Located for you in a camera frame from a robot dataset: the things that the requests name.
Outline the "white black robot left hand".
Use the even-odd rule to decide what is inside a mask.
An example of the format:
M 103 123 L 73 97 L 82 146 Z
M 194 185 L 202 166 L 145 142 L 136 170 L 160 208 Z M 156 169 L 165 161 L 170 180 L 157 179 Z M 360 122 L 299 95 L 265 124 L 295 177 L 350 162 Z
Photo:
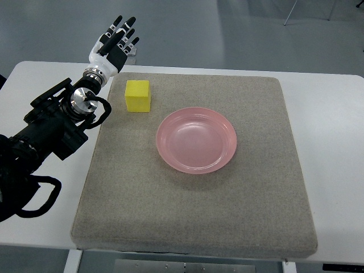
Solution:
M 135 47 L 139 37 L 135 36 L 133 25 L 135 17 L 122 22 L 122 16 L 118 16 L 111 26 L 96 41 L 89 54 L 89 69 L 102 72 L 106 79 L 119 73 L 126 60 L 124 49 Z

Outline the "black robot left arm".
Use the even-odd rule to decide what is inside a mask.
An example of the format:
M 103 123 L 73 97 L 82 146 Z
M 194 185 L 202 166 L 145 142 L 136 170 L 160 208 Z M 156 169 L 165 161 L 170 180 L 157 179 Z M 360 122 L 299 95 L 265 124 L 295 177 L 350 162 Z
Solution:
M 88 140 L 85 130 L 110 115 L 110 104 L 98 96 L 109 78 L 88 67 L 75 84 L 65 79 L 31 102 L 23 130 L 1 136 L 1 221 L 14 215 L 35 218 L 51 209 L 61 182 L 34 172 L 50 154 L 61 160 L 72 155 Z

